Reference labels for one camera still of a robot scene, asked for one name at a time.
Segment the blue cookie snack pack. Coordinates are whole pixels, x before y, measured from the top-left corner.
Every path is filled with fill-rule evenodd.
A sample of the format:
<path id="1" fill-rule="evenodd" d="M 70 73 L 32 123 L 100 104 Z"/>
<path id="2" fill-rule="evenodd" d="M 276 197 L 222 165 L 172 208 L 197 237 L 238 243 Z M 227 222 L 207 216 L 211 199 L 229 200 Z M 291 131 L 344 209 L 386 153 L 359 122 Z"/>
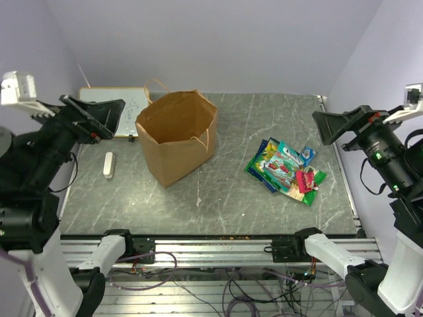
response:
<path id="1" fill-rule="evenodd" d="M 299 156 L 303 161 L 303 166 L 309 166 L 313 159 L 317 156 L 318 152 L 310 147 L 304 146 Z"/>

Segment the red snack packet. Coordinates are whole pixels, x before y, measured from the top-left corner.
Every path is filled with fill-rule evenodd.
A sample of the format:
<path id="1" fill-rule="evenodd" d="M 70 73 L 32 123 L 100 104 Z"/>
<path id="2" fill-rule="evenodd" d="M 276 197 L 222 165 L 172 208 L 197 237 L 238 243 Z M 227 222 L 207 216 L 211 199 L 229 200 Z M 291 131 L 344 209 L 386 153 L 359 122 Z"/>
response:
<path id="1" fill-rule="evenodd" d="M 314 172 L 304 172 L 297 170 L 295 173 L 295 179 L 301 194 L 306 194 L 319 189 L 315 182 L 316 174 Z"/>

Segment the green Fox's biscuit packet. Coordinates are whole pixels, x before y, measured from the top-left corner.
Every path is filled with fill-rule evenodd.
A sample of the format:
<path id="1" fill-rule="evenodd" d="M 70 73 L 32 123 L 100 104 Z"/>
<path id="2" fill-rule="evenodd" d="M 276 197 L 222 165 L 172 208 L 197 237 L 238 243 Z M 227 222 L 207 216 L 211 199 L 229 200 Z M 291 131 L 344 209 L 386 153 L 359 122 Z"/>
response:
<path id="1" fill-rule="evenodd" d="M 280 141 L 278 149 L 264 165 L 264 171 L 283 192 L 288 192 L 295 180 L 295 173 L 304 164 L 304 160 L 289 145 Z"/>

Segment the brown paper bag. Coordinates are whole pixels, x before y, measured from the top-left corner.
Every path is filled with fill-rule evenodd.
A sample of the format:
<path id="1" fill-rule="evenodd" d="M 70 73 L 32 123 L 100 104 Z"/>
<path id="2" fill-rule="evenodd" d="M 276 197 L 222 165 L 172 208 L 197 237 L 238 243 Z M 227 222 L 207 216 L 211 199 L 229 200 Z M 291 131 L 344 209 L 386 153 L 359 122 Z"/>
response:
<path id="1" fill-rule="evenodd" d="M 218 110 L 200 91 L 176 91 L 149 105 L 135 127 L 147 167 L 167 188 L 212 158 Z"/>

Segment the green cassava chips bag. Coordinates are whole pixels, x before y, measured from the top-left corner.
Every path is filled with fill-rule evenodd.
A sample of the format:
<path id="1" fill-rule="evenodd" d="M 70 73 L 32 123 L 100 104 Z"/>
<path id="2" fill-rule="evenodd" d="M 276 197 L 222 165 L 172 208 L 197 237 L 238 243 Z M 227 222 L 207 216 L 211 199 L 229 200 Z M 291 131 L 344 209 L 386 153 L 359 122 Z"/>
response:
<path id="1" fill-rule="evenodd" d="M 318 170 L 314 167 L 311 166 L 311 164 L 309 166 L 303 167 L 301 169 L 304 172 L 314 172 L 316 174 L 315 176 L 315 182 L 318 185 L 318 187 L 321 185 L 321 183 L 325 180 L 326 178 L 326 173 Z M 270 177 L 269 175 L 267 175 L 265 173 L 265 171 L 260 175 L 260 176 L 256 176 L 254 177 L 256 178 L 258 181 L 260 181 L 262 184 L 264 184 L 264 186 L 272 193 L 280 193 L 280 194 L 284 194 L 296 201 L 302 202 L 308 206 L 312 205 L 315 197 L 317 195 L 317 191 L 312 191 L 306 194 L 301 194 L 299 192 L 299 188 L 297 185 L 297 181 L 296 179 L 293 181 L 291 188 L 289 189 L 288 192 L 283 192 L 280 187 L 278 186 L 277 183 L 275 183 Z"/>

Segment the yellow green snack bag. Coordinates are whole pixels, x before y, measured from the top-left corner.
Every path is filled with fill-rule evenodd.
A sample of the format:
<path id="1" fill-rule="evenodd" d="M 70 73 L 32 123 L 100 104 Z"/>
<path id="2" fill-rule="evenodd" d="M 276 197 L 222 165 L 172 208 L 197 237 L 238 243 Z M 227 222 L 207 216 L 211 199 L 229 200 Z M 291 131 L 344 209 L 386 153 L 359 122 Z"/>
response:
<path id="1" fill-rule="evenodd" d="M 269 138 L 268 144 L 262 154 L 256 159 L 256 167 L 259 171 L 264 172 L 264 167 L 267 162 L 274 156 L 276 151 L 278 150 L 280 142 L 273 138 Z"/>

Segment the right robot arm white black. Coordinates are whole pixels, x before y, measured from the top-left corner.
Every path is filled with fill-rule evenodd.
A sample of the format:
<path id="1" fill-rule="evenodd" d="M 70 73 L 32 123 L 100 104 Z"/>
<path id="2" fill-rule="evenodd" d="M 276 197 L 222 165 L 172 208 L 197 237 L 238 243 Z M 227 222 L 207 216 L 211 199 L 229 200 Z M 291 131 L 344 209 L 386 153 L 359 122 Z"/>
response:
<path id="1" fill-rule="evenodd" d="M 315 112 L 321 141 L 334 143 L 344 133 L 354 138 L 344 151 L 362 151 L 389 190 L 389 203 L 377 214 L 393 213 L 393 228 L 383 221 L 375 237 L 391 253 L 387 263 L 355 256 L 315 227 L 295 233 L 292 256 L 303 262 L 314 257 L 343 278 L 353 299 L 374 316 L 422 315 L 422 142 L 401 141 L 395 130 L 422 115 L 420 106 L 389 111 L 360 106 L 341 114 Z"/>

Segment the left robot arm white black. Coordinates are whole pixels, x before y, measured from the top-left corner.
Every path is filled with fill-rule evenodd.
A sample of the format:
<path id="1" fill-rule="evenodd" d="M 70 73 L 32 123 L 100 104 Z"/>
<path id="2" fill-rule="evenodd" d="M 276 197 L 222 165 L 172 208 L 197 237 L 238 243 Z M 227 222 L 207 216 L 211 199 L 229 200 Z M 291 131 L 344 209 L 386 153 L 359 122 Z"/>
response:
<path id="1" fill-rule="evenodd" d="M 127 229 L 105 232 L 89 258 L 70 268 L 63 255 L 59 197 L 50 187 L 77 144 L 114 137 L 123 100 L 83 102 L 69 95 L 37 115 L 40 129 L 15 135 L 1 129 L 1 256 L 18 272 L 37 316 L 92 316 L 114 263 L 135 253 Z"/>

